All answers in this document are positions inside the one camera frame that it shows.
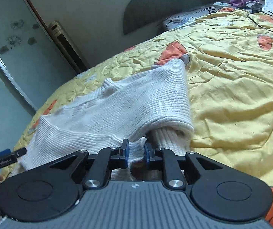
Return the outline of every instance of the black circular pad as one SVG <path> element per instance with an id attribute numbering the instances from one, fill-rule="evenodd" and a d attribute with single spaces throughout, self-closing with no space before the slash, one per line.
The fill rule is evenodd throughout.
<path id="1" fill-rule="evenodd" d="M 30 202 L 37 202 L 47 199 L 52 192 L 52 185 L 43 181 L 24 183 L 17 189 L 18 196 L 21 199 Z"/>
<path id="2" fill-rule="evenodd" d="M 0 185 L 0 211 L 18 221 L 53 219 L 69 210 L 77 199 L 76 184 L 67 171 L 60 169 L 36 168 Z"/>
<path id="3" fill-rule="evenodd" d="M 249 198 L 252 189 L 244 183 L 224 182 L 217 186 L 217 193 L 226 200 L 238 202 Z"/>
<path id="4" fill-rule="evenodd" d="M 212 217 L 225 221 L 252 221 L 264 217 L 273 202 L 271 188 L 241 172 L 214 170 L 195 182 L 190 197 Z"/>

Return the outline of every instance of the gray plastic base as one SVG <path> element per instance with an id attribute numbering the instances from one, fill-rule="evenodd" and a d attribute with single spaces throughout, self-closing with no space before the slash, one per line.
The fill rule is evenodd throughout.
<path id="1" fill-rule="evenodd" d="M 185 193 L 166 189 L 162 182 L 109 181 L 104 189 L 85 192 L 68 213 L 39 223 L 9 218 L 0 229 L 271 229 L 264 220 L 228 224 L 205 217 Z"/>

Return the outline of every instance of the ribbed cuff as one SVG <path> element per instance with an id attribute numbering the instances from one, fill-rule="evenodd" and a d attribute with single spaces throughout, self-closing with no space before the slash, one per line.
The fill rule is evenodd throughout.
<path id="1" fill-rule="evenodd" d="M 185 156 L 189 151 L 189 142 L 171 127 L 154 129 L 151 133 L 159 147 L 170 149 L 179 156 Z"/>

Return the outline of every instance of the black clamp mechanism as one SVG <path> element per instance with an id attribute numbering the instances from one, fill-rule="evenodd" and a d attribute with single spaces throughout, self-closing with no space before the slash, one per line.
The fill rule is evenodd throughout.
<path id="1" fill-rule="evenodd" d="M 120 148 L 102 148 L 92 155 L 79 150 L 13 176 L 0 185 L 1 214 L 25 222 L 60 216 L 85 191 L 104 187 L 112 170 L 127 168 L 128 154 L 129 141 L 124 139 Z"/>
<path id="2" fill-rule="evenodd" d="M 212 218 L 252 221 L 266 216 L 272 205 L 273 193 L 266 183 L 194 151 L 176 156 L 146 143 L 145 158 L 148 169 L 162 171 L 165 187 L 184 191 Z"/>

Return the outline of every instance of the yellow bedspread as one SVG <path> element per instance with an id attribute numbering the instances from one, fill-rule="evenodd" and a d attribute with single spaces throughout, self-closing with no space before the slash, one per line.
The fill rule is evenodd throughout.
<path id="1" fill-rule="evenodd" d="M 51 112 L 106 78 L 117 81 L 147 69 L 178 41 L 191 58 L 186 67 L 195 127 L 191 147 L 273 186 L 273 33 L 247 14 L 236 10 L 201 17 L 194 26 L 165 32 L 72 79 L 38 110 L 15 149 L 27 146 L 30 127 L 55 99 Z M 273 22 L 252 17 L 273 30 Z"/>

